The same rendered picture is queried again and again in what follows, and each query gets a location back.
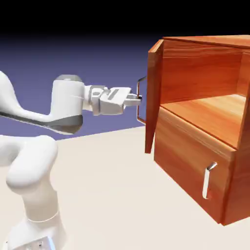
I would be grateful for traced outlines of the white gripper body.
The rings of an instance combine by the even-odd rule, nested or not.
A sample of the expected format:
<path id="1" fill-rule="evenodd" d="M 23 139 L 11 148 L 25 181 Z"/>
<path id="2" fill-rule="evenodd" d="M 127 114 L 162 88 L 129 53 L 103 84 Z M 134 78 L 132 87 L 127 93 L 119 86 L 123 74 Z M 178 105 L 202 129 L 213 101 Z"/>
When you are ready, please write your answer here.
<path id="1" fill-rule="evenodd" d="M 120 115 L 124 111 L 124 102 L 131 92 L 130 87 L 113 87 L 109 93 L 100 97 L 100 113 L 102 115 Z"/>

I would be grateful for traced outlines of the thin metal door handle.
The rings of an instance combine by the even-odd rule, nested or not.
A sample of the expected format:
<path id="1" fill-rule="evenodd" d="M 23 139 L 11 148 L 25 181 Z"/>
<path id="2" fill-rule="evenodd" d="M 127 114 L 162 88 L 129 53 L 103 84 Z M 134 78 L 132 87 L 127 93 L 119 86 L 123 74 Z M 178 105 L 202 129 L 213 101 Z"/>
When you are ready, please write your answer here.
<path id="1" fill-rule="evenodd" d="M 140 82 L 144 81 L 146 79 L 146 76 L 140 78 L 138 81 L 137 81 L 137 97 L 141 100 L 142 99 L 142 96 L 140 95 Z M 139 121 L 140 123 L 142 124 L 146 124 L 146 121 L 145 119 L 141 118 L 140 117 L 140 113 L 139 113 L 139 106 L 137 106 L 137 121 Z"/>

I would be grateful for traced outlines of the wooden cabinet door with handle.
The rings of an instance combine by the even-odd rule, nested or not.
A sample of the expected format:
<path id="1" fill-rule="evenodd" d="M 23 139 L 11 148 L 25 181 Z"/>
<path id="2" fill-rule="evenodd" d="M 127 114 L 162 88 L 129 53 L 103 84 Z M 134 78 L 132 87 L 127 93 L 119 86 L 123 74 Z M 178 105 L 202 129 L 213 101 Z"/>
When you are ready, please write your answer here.
<path id="1" fill-rule="evenodd" d="M 161 97 L 164 40 L 158 40 L 148 51 L 145 153 L 150 154 L 156 129 Z"/>

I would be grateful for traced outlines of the wooden cabinet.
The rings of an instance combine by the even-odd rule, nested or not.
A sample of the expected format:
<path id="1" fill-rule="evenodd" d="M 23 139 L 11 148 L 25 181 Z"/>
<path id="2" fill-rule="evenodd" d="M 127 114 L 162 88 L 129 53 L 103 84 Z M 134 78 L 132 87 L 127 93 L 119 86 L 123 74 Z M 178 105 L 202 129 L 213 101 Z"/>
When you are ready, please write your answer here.
<path id="1" fill-rule="evenodd" d="M 250 35 L 164 38 L 160 108 L 235 149 L 222 225 L 250 217 Z"/>

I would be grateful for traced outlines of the wide wooden cabinet door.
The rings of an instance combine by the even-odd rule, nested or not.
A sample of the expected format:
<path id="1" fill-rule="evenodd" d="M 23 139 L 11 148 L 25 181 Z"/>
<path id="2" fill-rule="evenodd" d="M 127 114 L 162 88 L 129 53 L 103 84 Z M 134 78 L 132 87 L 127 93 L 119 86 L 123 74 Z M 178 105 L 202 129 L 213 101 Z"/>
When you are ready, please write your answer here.
<path id="1" fill-rule="evenodd" d="M 235 149 L 178 116 L 159 109 L 155 162 L 217 223 L 222 223 Z M 212 162 L 208 199 L 202 197 L 205 169 Z"/>

